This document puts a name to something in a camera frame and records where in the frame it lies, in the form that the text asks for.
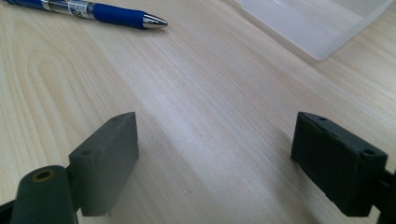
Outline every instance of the blue rubber grip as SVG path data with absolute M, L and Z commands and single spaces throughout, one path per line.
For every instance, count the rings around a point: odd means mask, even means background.
M 45 10 L 43 4 L 41 3 L 41 0 L 7 0 L 7 1 L 10 4 Z
M 146 12 L 140 10 L 113 7 L 104 4 L 95 4 L 93 6 L 93 16 L 96 20 L 118 25 L 131 26 L 141 30 L 146 29 L 143 27 L 144 15 L 146 15 Z

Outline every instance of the transparent pen barrel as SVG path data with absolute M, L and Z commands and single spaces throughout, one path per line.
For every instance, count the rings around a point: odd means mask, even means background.
M 41 0 L 47 10 L 94 20 L 94 3 L 86 1 Z

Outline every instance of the blue pen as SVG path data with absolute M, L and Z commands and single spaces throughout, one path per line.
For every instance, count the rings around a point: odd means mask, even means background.
M 2 0 L 13 5 L 61 12 L 84 19 L 130 26 L 145 30 L 163 28 L 167 21 L 144 11 L 113 7 L 79 0 Z

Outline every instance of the table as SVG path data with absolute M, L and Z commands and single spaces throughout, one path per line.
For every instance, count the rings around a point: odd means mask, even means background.
M 396 167 L 396 4 L 317 62 L 234 1 L 110 1 L 167 19 L 140 31 L 0 4 L 0 203 L 20 179 L 134 111 L 140 158 L 113 217 L 80 223 L 375 223 L 345 217 L 290 159 L 298 111 Z

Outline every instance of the metal pen tip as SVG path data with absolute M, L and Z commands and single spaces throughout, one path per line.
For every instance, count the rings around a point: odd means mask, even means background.
M 143 16 L 143 27 L 147 29 L 163 28 L 166 27 L 167 25 L 168 22 L 159 17 L 150 14 L 146 14 Z

